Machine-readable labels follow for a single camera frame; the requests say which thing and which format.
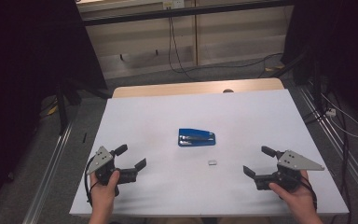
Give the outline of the wooden table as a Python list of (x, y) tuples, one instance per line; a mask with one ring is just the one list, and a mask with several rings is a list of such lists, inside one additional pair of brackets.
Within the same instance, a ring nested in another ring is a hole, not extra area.
[(272, 91), (283, 90), (284, 86), (275, 77), (129, 86), (116, 88), (113, 98), (223, 93), (225, 89), (232, 89), (234, 92)]

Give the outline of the dark curtain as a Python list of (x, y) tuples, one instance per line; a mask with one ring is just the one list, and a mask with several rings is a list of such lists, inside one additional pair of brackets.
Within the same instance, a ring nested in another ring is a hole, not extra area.
[(106, 84), (76, 0), (0, 0), (0, 189), (28, 147), (42, 100)]
[(358, 0), (298, 0), (284, 42), (283, 64), (301, 53), (295, 81), (304, 83), (315, 62), (358, 112)]

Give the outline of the black stand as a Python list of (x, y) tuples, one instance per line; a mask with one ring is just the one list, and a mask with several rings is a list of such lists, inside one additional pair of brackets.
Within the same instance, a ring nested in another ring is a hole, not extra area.
[(70, 105), (80, 105), (82, 102), (82, 99), (77, 92), (78, 90), (86, 91), (104, 100), (107, 100), (112, 97), (112, 95), (93, 88), (90, 85), (82, 83), (76, 79), (61, 79), (56, 86), (57, 107), (61, 124), (60, 135), (63, 135), (63, 133), (69, 126), (69, 119), (66, 112), (65, 102), (68, 102)]

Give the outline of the blue stapler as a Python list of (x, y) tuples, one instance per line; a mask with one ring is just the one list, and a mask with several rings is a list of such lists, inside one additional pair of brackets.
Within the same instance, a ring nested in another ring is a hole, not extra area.
[(181, 128), (178, 133), (179, 147), (214, 146), (215, 143), (215, 134), (212, 132)]

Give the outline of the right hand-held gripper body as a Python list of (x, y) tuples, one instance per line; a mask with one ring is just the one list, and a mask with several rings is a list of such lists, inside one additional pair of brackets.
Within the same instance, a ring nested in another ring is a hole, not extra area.
[(277, 159), (277, 171), (271, 175), (256, 175), (254, 182), (258, 190), (268, 190), (269, 183), (276, 183), (286, 191), (295, 191), (301, 184), (302, 170), (323, 171), (324, 167), (293, 150), (285, 150)]

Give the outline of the beige cabinet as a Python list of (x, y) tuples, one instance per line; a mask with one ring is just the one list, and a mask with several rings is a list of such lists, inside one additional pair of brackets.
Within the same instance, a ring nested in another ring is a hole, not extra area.
[[(163, 10), (163, 0), (76, 0), (83, 20)], [(185, 0), (191, 7), (255, 0)], [(293, 7), (191, 15), (87, 28), (106, 79), (261, 58), (283, 51)]]

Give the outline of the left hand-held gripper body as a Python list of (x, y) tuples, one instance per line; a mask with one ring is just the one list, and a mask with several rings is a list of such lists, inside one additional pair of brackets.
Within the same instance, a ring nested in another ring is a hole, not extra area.
[[(115, 158), (108, 149), (99, 147), (95, 155), (90, 159), (90, 164), (86, 168), (86, 175), (96, 174), (98, 181), (102, 185), (107, 185), (111, 174), (117, 169)], [(136, 181), (138, 172), (135, 168), (118, 169), (120, 172), (118, 184), (127, 184)]]

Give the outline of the white wall socket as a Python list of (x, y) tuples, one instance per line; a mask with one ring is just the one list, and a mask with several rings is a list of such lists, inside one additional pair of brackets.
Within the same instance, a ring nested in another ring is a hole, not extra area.
[(184, 8), (185, 0), (163, 0), (162, 5), (164, 9)]

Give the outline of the white board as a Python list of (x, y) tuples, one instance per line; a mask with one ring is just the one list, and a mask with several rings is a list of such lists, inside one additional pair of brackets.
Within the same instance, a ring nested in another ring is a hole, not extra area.
[[(212, 132), (216, 143), (179, 147), (181, 128)], [(146, 167), (136, 182), (120, 186), (117, 216), (285, 216), (285, 203), (258, 190), (242, 166), (275, 172), (277, 162), (262, 146), (324, 161), (287, 90), (110, 99), (93, 146), (124, 144), (117, 167), (142, 159)]]

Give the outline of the person's right hand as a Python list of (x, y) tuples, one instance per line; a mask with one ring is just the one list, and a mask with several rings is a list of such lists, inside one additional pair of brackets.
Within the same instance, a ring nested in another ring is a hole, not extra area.
[(276, 183), (269, 183), (268, 186), (286, 202), (293, 217), (317, 216), (312, 194), (306, 187), (299, 187), (294, 192), (288, 192)]

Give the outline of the person's left hand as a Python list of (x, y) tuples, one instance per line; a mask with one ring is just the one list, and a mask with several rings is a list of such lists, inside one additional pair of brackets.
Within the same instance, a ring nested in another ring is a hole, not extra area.
[(90, 175), (90, 181), (93, 186), (91, 190), (92, 216), (99, 219), (109, 218), (113, 213), (115, 187), (119, 180), (119, 171), (114, 171), (106, 186), (98, 182), (96, 174)]

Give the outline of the aluminium rail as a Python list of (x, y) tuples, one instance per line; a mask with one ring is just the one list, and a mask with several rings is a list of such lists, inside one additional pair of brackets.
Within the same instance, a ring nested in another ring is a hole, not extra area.
[(73, 127), (73, 122), (70, 121), (59, 135), (58, 142), (53, 150), (52, 156), (49, 159), (48, 167), (44, 172), (43, 178), (37, 188), (37, 191), (32, 199), (31, 205), (25, 215), (22, 224), (37, 224), (38, 219), (43, 210), (45, 201), (48, 197), (49, 190), (52, 185), (53, 178), (57, 172), (58, 165), (62, 158), (62, 153), (67, 145)]
[[(358, 117), (332, 92), (321, 95), (321, 109), (315, 104), (311, 86), (298, 86), (295, 94), (300, 114), (355, 223), (358, 221)], [(337, 115), (327, 117), (328, 108), (335, 108)]]

